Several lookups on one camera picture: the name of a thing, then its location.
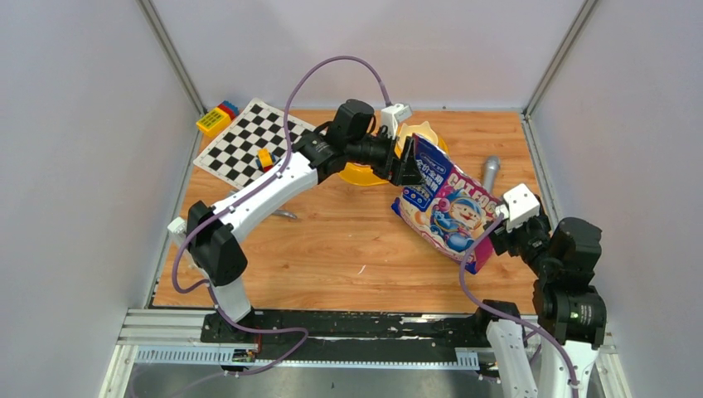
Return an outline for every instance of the wooden tabletop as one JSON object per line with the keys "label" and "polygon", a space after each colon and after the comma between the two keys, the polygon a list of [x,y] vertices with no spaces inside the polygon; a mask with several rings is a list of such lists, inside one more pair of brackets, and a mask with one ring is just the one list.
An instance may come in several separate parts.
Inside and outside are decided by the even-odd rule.
{"label": "wooden tabletop", "polygon": [[[297,110],[292,114],[319,125],[331,120],[334,111]],[[425,120],[447,143],[449,156],[478,180],[486,157],[500,157],[501,171],[493,188],[496,196],[520,182],[539,192],[517,113],[418,111],[407,123]],[[209,142],[204,138],[201,149]],[[181,217],[187,218],[188,208],[196,201],[210,205],[231,189],[196,167]],[[289,201],[283,209],[294,212],[297,220],[270,216],[242,244],[249,260],[244,281],[252,305],[472,313],[475,307],[459,288],[458,266],[390,209],[399,192],[390,184],[356,187],[332,176]],[[189,294],[173,289],[170,274],[175,249],[170,249],[153,304],[211,306],[202,287]],[[183,260],[178,278],[181,285],[189,286],[202,277]],[[468,286],[477,297],[515,302],[522,313],[534,313],[534,280],[526,265],[508,255],[494,255],[477,275],[467,275]]]}

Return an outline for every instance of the food package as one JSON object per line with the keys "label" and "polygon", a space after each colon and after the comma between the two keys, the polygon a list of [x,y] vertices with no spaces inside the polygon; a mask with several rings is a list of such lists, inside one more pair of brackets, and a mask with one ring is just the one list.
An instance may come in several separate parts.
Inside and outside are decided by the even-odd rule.
{"label": "food package", "polygon": [[[499,201],[429,140],[418,135],[413,139],[424,184],[403,187],[391,208],[437,250],[459,263],[482,227],[493,220]],[[484,240],[469,257],[466,270],[476,274],[492,253],[490,240]]]}

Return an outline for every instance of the gray microphone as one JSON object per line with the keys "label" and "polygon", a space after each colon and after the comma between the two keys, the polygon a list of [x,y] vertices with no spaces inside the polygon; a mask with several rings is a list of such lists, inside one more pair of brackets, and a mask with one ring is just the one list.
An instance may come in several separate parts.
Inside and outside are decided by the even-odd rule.
{"label": "gray microphone", "polygon": [[496,155],[491,155],[483,164],[483,185],[488,193],[493,192],[493,183],[496,181],[498,170],[501,169],[501,159]]}

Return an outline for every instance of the chessboard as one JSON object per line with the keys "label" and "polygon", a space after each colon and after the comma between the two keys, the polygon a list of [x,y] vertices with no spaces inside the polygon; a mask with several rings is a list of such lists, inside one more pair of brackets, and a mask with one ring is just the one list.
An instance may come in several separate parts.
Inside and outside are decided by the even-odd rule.
{"label": "chessboard", "polygon": [[[315,126],[289,115],[288,129],[295,143]],[[284,112],[254,98],[193,164],[240,190],[264,174],[256,165],[257,153],[262,148],[278,159],[284,156]]]}

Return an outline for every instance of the white wall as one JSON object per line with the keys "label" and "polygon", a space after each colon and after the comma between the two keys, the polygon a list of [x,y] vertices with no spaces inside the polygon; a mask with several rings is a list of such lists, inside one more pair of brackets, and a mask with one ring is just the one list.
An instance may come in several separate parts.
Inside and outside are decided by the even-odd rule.
{"label": "white wall", "polygon": [[[391,98],[415,108],[526,105],[583,0],[155,0],[208,106],[257,96],[283,106],[312,66],[369,61]],[[356,65],[320,70],[299,107],[381,104]]]}
{"label": "white wall", "polygon": [[93,397],[196,114],[134,1],[0,13],[0,396]]}
{"label": "white wall", "polygon": [[637,397],[700,396],[703,3],[603,0],[534,117]]}

